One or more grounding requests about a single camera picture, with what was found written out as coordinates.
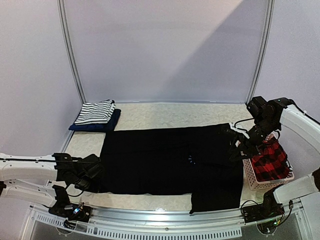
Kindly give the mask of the black white striped tank top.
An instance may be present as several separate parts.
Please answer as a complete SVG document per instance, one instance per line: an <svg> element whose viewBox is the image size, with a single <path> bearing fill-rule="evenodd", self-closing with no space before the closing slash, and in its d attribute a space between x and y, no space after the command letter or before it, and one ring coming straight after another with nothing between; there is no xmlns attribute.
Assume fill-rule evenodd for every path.
<svg viewBox="0 0 320 240"><path fill-rule="evenodd" d="M113 100L85 102L74 122L75 125L106 124L111 119L116 104Z"/></svg>

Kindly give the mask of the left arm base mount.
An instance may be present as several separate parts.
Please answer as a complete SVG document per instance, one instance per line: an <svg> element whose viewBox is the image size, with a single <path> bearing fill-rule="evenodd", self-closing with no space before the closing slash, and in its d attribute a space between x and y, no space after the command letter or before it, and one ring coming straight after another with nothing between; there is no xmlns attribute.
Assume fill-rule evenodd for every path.
<svg viewBox="0 0 320 240"><path fill-rule="evenodd" d="M73 204L70 202L69 195L64 187L53 185L55 192L55 200L53 206L48 208L48 212L52 215L66 218L68 221L80 221L88 223L93 208L85 205L83 202Z"/></svg>

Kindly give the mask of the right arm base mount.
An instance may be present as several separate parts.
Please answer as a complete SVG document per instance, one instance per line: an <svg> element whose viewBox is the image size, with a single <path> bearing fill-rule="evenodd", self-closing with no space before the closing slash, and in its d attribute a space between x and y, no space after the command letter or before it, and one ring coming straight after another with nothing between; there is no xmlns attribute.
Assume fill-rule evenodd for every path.
<svg viewBox="0 0 320 240"><path fill-rule="evenodd" d="M278 203L276 201L275 190L275 188L272 188L271 190L264 193L262 203L257 203L254 200L247 200L241 205L240 212L246 224L261 220L267 220L279 215L281 215L280 222L275 223L275 226L278 226L282 222L286 221L286 219L292 213L293 201L289 201L289 213L287 217L284 218L285 209L282 203Z"/></svg>

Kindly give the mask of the black garment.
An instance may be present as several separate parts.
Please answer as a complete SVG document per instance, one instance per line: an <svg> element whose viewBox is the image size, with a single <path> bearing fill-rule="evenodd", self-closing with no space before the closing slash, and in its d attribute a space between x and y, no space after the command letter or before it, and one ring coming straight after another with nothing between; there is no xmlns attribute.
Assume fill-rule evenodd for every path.
<svg viewBox="0 0 320 240"><path fill-rule="evenodd" d="M181 128L118 130L100 153L100 193L191 195L191 213L237 209L243 165L230 160L227 123Z"/></svg>

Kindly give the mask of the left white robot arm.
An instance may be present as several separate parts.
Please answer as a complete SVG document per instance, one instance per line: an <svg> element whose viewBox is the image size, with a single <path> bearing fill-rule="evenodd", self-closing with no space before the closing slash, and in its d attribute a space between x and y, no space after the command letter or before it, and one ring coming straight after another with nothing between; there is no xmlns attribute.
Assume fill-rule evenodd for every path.
<svg viewBox="0 0 320 240"><path fill-rule="evenodd" d="M0 196L55 207L63 216L74 213L69 186L84 192L97 192L96 183L103 172L95 154L85 158L67 153L46 156L0 155Z"/></svg>

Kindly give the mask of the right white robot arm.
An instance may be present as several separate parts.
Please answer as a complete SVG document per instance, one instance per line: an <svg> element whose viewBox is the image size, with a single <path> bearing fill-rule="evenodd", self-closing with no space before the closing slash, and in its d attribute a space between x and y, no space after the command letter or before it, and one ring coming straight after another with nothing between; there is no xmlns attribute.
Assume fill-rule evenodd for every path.
<svg viewBox="0 0 320 240"><path fill-rule="evenodd" d="M257 155L267 137L282 127L296 133L316 151L320 150L320 123L300 109L292 99L281 97L266 101L263 97L256 96L247 103L246 108L253 117L254 126L250 130L242 130L231 123L226 130L234 135L230 148L232 162ZM259 206L258 213L262 218L269 218L278 210L278 204L319 190L320 171L316 169L304 177L276 187L270 199Z"/></svg>

